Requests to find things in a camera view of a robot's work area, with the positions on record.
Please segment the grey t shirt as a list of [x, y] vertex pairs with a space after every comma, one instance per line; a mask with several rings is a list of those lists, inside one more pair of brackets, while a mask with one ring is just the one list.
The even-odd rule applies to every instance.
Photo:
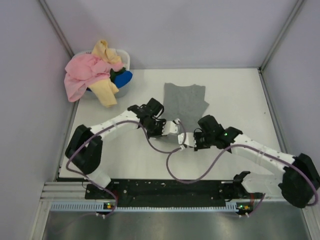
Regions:
[[164, 84], [162, 118], [167, 121], [180, 119], [187, 133], [198, 127], [198, 120], [209, 107], [205, 101], [206, 87], [200, 85], [177, 86]]

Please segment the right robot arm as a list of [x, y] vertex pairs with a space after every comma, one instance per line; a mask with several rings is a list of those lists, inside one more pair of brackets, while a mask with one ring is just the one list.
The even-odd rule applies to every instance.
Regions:
[[272, 197], [282, 196], [291, 205], [303, 209], [319, 202], [320, 175], [312, 159], [301, 153], [298, 156], [274, 150], [258, 143], [235, 127], [223, 128], [212, 115], [198, 122], [200, 131], [194, 133], [195, 150], [216, 147], [223, 153], [243, 157], [268, 170], [271, 174], [245, 174], [233, 185], [239, 198], [250, 193]]

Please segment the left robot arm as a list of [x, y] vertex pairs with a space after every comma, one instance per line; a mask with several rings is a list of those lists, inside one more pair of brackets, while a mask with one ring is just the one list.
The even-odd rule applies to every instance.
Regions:
[[160, 119], [164, 106], [154, 98], [148, 103], [132, 105], [120, 115], [103, 123], [87, 127], [79, 125], [65, 150], [65, 156], [91, 181], [97, 184], [96, 192], [109, 198], [114, 191], [111, 178], [101, 166], [102, 150], [108, 142], [130, 131], [139, 129], [140, 123], [148, 137], [160, 137], [165, 119]]

